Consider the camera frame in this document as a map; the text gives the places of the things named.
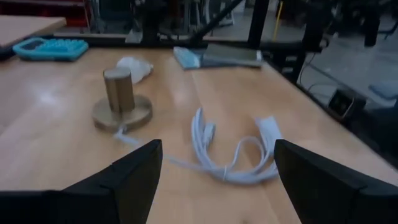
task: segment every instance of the brass base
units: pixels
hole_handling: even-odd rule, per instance
[[[131,112],[119,116],[111,111],[107,98],[99,100],[91,113],[94,125],[111,132],[118,131],[121,126],[125,126],[125,131],[140,128],[152,118],[152,103],[141,95],[134,95],[134,102],[135,108]]]

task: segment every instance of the yellow pole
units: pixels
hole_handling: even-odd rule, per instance
[[[279,19],[280,19],[280,13],[282,12],[282,7],[284,6],[284,2],[281,1],[280,2],[280,6],[279,6],[279,10],[278,10],[278,16],[276,18],[276,22],[275,22],[275,28],[274,28],[274,37],[272,38],[272,41],[276,40],[276,35],[278,33],[278,27],[279,27]]]

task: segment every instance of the black metal rod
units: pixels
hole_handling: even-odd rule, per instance
[[[45,39],[80,39],[88,43],[90,47],[127,47],[127,48],[170,48],[173,47],[186,47],[190,49],[205,49],[208,44],[225,44],[234,47],[250,48],[249,44],[245,40],[202,40],[201,42],[191,43],[189,40],[161,40],[155,43],[126,43],[125,37],[101,37],[101,35],[80,35],[76,36],[63,35],[58,33],[55,35],[41,35],[41,38]],[[257,47],[259,50],[268,52],[278,52],[281,54],[298,54],[300,52],[322,52],[321,47],[314,47],[305,49],[301,41],[293,42],[261,42],[260,46]]]
[[[229,13],[232,13],[232,10],[234,10],[234,8],[242,1],[243,0],[232,1],[227,7],[225,7],[223,10],[221,10],[221,12],[218,13],[217,16],[209,22],[209,24],[207,24],[205,27],[200,29],[195,35],[193,35],[190,38],[190,42],[201,41],[207,33],[209,33],[212,29],[214,29],[216,26],[218,26],[220,21],[223,20],[224,17],[226,17],[226,15],[228,15]]]
[[[388,34],[388,35],[392,35],[396,29],[398,28],[398,20],[396,21],[396,23],[394,24],[394,26],[389,29],[389,30],[379,30],[379,34]]]
[[[266,21],[269,0],[256,0],[249,31],[248,43],[252,48],[260,46],[262,30]]]

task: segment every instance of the blue tray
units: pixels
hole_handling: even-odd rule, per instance
[[[84,40],[30,38],[12,47],[13,51],[27,60],[66,60],[78,59],[87,49]]]

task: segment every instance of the white plug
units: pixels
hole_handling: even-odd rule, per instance
[[[208,147],[213,140],[214,133],[216,132],[216,124],[206,123],[205,131],[203,132],[203,142]]]
[[[275,142],[282,139],[278,124],[273,116],[266,119],[256,119],[256,125],[260,130],[262,145],[274,155]]]

